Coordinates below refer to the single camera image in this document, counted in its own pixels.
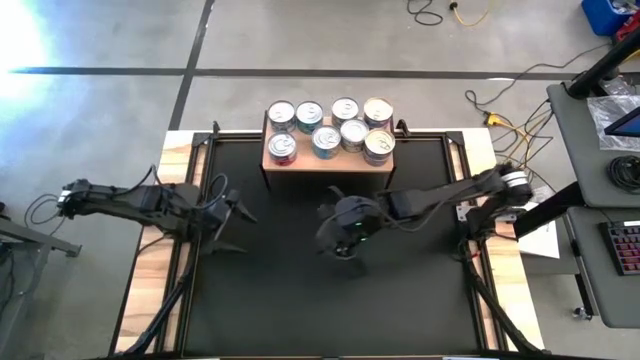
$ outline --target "can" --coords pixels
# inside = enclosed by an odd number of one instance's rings
[[[296,123],[298,130],[311,135],[313,131],[322,126],[322,107],[314,101],[305,101],[296,109]]]
[[[347,152],[362,151],[362,144],[368,132],[369,127],[362,120],[345,121],[340,127],[342,148]]]
[[[288,101],[278,100],[271,104],[267,117],[273,131],[291,132],[296,128],[295,108]]]
[[[371,98],[364,103],[364,121],[370,128],[387,126],[393,118],[393,106],[383,98]]]
[[[364,139],[364,160],[371,166],[382,166],[395,146],[396,139],[391,133],[381,129],[371,130]]]
[[[287,132],[277,132],[269,138],[269,156],[274,163],[287,166],[296,160],[296,139]]]
[[[352,98],[343,97],[333,102],[331,106],[331,122],[340,128],[342,123],[358,117],[358,103]]]
[[[311,148],[320,159],[331,159],[340,150],[340,132],[333,126],[321,126],[311,136]]]

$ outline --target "red keyboard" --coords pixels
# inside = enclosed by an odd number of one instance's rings
[[[598,225],[620,275],[640,275],[640,225],[636,224],[634,221]]]

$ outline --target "gray floor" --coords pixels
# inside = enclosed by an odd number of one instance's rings
[[[11,66],[184,68],[205,0],[0,4],[0,45]],[[463,2],[466,18],[485,2]],[[399,0],[217,0],[198,61],[200,68],[381,69],[519,72],[538,62],[561,64],[607,41],[594,36],[579,0],[500,0],[475,28],[457,24],[448,2],[432,9],[442,25],[416,25]],[[20,41],[13,34],[21,34]],[[580,72],[600,49],[565,70]],[[635,71],[631,61],[624,70]],[[468,73],[477,77],[477,73]],[[127,186],[157,163],[181,77],[3,75],[0,73],[0,198],[21,219],[43,192],[76,178]],[[551,81],[521,81],[487,109],[522,123],[546,99]],[[181,129],[257,129],[276,99],[314,99],[328,108],[338,96],[390,99],[411,127],[476,127],[482,117],[464,100],[494,96],[504,80],[309,79],[196,77]],[[500,130],[492,130],[496,135]],[[554,122],[556,140],[531,166],[554,187],[574,179]],[[61,238],[83,244],[77,259],[50,258],[29,313],[25,355],[51,359],[105,355],[119,311],[140,226],[105,216],[69,221]],[[635,330],[576,322],[570,278],[530,279],[547,347],[562,354],[631,359]]]

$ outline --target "wire bundle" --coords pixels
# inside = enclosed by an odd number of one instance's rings
[[[616,187],[640,195],[640,158],[637,156],[620,156],[611,160],[607,176]]]

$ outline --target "yellow cable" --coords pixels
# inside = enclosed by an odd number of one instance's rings
[[[458,14],[458,7],[457,7],[457,3],[456,6],[453,7],[453,14],[456,16],[456,19],[458,19],[458,22],[466,27],[472,27],[472,26],[476,26],[478,24],[480,24],[482,22],[482,20],[484,20],[485,17],[487,17],[487,15],[489,14],[489,11],[491,10],[491,4],[493,3],[493,0],[489,0],[489,3],[487,4],[487,9],[484,11],[484,14],[482,14],[482,16],[480,17],[480,19],[478,19],[478,21],[472,23],[472,24],[467,24],[466,22],[464,22],[464,20],[462,20],[462,18],[460,17],[460,14]]]

